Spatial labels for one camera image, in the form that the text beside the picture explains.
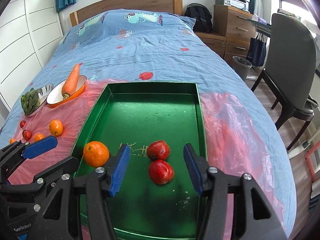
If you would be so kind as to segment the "red plum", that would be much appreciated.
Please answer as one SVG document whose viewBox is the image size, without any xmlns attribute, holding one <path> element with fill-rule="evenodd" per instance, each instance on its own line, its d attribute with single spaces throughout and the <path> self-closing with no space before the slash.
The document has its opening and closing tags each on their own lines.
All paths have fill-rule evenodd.
<svg viewBox="0 0 320 240">
<path fill-rule="evenodd" d="M 32 132 L 25 129 L 23 132 L 22 132 L 22 136 L 23 138 L 26 140 L 26 141 L 29 141 L 32 137 Z"/>
<path fill-rule="evenodd" d="M 175 172 L 172 166 L 164 160 L 158 159 L 149 165 L 148 169 L 150 179 L 156 185 L 164 185 L 172 181 Z"/>
<path fill-rule="evenodd" d="M 170 154 L 170 147 L 164 140 L 152 142 L 147 150 L 147 156 L 150 160 L 166 160 Z"/>
<path fill-rule="evenodd" d="M 26 121 L 25 120 L 22 120 L 20 121 L 20 128 L 23 128 L 26 124 Z"/>
</svg>

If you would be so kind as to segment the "large orange mandarin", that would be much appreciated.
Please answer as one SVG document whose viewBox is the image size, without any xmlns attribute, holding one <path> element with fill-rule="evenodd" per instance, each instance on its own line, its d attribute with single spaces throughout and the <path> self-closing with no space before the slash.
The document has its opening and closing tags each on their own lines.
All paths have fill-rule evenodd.
<svg viewBox="0 0 320 240">
<path fill-rule="evenodd" d="M 108 148 L 99 141 L 87 143 L 83 149 L 83 159 L 91 167 L 101 167 L 110 158 Z"/>
</svg>

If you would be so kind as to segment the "small orange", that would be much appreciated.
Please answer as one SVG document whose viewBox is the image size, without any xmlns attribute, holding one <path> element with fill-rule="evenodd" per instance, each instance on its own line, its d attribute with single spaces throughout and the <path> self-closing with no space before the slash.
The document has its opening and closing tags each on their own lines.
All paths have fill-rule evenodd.
<svg viewBox="0 0 320 240">
<path fill-rule="evenodd" d="M 60 120 L 54 119 L 49 124 L 49 130 L 53 136 L 60 136 L 63 133 L 63 123 Z"/>
<path fill-rule="evenodd" d="M 39 141 L 41 139 L 44 139 L 45 138 L 45 135 L 42 134 L 42 133 L 37 133 L 35 136 L 34 136 L 34 141 Z"/>
</svg>

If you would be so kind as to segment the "green rectangular tray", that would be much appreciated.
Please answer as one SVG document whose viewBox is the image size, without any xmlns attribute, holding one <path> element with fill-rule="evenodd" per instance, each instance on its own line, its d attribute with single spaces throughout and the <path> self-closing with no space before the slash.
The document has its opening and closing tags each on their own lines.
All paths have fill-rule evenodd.
<svg viewBox="0 0 320 240">
<path fill-rule="evenodd" d="M 147 147 L 164 140 L 171 182 L 156 185 L 149 177 Z M 72 150 L 81 159 L 90 141 L 102 142 L 114 155 L 122 144 L 130 161 L 119 192 L 107 198 L 118 239 L 194 239 L 204 202 L 191 183 L 183 159 L 185 144 L 206 156 L 206 143 L 197 87 L 182 82 L 108 84 L 82 127 Z"/>
</svg>

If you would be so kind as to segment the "dark green leafy vegetable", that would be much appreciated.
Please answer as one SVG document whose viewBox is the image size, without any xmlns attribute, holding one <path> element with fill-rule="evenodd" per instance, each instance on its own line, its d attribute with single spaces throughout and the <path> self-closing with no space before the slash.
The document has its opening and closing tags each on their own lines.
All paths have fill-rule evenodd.
<svg viewBox="0 0 320 240">
<path fill-rule="evenodd" d="M 33 113 L 40 106 L 40 93 L 42 93 L 41 88 L 31 88 L 28 92 L 21 96 L 21 106 L 26 116 Z"/>
</svg>

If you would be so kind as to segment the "orange rimmed white dish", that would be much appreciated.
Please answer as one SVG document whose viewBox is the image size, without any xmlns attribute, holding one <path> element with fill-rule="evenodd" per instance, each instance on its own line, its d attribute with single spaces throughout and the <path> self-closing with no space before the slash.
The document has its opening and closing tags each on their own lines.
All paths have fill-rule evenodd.
<svg viewBox="0 0 320 240">
<path fill-rule="evenodd" d="M 67 99 L 64 99 L 61 94 L 62 87 L 66 81 L 63 81 L 60 84 L 58 84 L 56 87 L 53 88 L 53 90 L 49 93 L 49 95 L 47 97 L 48 106 L 50 108 L 55 108 L 65 102 L 68 102 L 68 101 L 78 97 L 86 88 L 86 80 L 87 80 L 86 76 L 80 75 L 79 80 L 78 80 L 78 84 L 76 86 L 75 93 L 70 98 L 67 98 Z"/>
</svg>

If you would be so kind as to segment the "pink plastic sheet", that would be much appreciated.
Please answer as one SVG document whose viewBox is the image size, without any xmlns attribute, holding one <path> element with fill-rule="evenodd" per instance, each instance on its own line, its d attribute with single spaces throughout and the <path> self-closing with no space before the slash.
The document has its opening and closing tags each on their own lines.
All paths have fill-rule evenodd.
<svg viewBox="0 0 320 240">
<path fill-rule="evenodd" d="M 1 149 L 1 239 L 285 239 L 265 143 L 194 83 L 85 83 Z"/>
</svg>

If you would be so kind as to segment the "orange carrot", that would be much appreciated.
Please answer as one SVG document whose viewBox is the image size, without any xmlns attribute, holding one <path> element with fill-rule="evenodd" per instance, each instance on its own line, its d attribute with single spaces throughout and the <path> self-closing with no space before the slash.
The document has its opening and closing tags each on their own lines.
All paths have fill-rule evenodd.
<svg viewBox="0 0 320 240">
<path fill-rule="evenodd" d="M 76 64 L 61 89 L 61 95 L 64 100 L 66 100 L 76 92 L 79 75 L 80 64 Z"/>
</svg>

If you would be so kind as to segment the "white wardrobe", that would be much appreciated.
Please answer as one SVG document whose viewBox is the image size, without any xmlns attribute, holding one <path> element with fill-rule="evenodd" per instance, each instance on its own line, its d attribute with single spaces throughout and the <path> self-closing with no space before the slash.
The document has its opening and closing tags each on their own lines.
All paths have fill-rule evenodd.
<svg viewBox="0 0 320 240">
<path fill-rule="evenodd" d="M 1 102 L 7 110 L 62 38 L 55 0 L 11 0 L 1 14 Z"/>
</svg>

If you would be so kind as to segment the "blue cartoon bed sheet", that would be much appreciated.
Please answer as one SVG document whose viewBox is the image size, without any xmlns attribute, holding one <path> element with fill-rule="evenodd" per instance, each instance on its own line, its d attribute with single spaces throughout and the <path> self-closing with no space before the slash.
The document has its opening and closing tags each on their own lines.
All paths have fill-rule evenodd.
<svg viewBox="0 0 320 240">
<path fill-rule="evenodd" d="M 66 119 L 77 133 L 92 108 L 93 86 L 100 81 L 194 82 L 203 104 L 209 157 L 227 170 L 259 174 L 273 193 L 273 206 L 289 235 L 296 218 L 296 189 L 283 141 L 267 110 L 238 74 L 192 31 L 193 20 L 163 13 L 163 23 L 131 23 L 124 9 L 85 20 L 62 36 L 46 66 L 14 103 L 1 129 L 1 145 L 20 138 L 21 96 L 31 88 L 57 85 L 75 64 L 89 80 L 82 99 L 67 104 Z"/>
</svg>

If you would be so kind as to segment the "grey desk chair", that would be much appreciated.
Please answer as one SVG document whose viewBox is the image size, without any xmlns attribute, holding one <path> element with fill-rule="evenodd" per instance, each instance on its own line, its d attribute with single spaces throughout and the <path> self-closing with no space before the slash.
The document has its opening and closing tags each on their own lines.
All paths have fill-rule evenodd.
<svg viewBox="0 0 320 240">
<path fill-rule="evenodd" d="M 299 140 L 314 117 L 308 96 L 315 70 L 316 43 L 309 29 L 294 17 L 274 13 L 266 64 L 251 90 L 265 81 L 275 95 L 274 104 L 282 106 L 275 123 L 277 129 L 291 117 L 305 122 L 287 150 Z"/>
</svg>

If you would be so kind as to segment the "navy tote bag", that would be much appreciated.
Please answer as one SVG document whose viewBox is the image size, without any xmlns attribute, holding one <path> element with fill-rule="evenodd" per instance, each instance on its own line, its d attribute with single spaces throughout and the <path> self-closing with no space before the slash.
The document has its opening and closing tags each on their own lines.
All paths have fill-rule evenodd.
<svg viewBox="0 0 320 240">
<path fill-rule="evenodd" d="M 251 38 L 249 50 L 246 56 L 255 67 L 262 67 L 266 57 L 266 43 L 264 42 L 263 34 L 259 33 L 255 38 Z"/>
</svg>

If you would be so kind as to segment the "wooden headboard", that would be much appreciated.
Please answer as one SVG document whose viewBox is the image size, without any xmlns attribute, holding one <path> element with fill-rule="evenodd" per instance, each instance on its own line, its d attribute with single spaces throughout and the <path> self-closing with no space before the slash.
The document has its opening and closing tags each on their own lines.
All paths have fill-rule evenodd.
<svg viewBox="0 0 320 240">
<path fill-rule="evenodd" d="M 183 0 L 102 0 L 71 12 L 69 15 L 71 26 L 76 26 L 101 12 L 114 9 L 137 9 L 183 15 Z"/>
</svg>

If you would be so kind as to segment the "desk with clutter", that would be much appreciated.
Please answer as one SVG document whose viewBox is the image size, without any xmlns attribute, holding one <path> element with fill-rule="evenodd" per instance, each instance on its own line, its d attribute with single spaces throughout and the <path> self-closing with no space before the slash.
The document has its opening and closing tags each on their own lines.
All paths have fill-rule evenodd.
<svg viewBox="0 0 320 240">
<path fill-rule="evenodd" d="M 256 32 L 261 33 L 267 37 L 271 37 L 271 25 L 264 20 L 263 18 L 260 18 L 256 14 L 252 16 L 252 18 L 247 19 L 253 27 L 255 27 Z"/>
</svg>

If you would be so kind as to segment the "wooden drawer cabinet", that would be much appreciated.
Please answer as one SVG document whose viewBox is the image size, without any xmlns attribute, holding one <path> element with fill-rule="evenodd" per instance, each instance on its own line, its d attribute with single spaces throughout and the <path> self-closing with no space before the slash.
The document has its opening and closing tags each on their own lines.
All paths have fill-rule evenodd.
<svg viewBox="0 0 320 240">
<path fill-rule="evenodd" d="M 250 20 L 252 14 L 228 5 L 214 5 L 213 30 L 226 38 L 223 59 L 233 63 L 233 56 L 246 57 L 251 38 L 256 31 Z"/>
</svg>

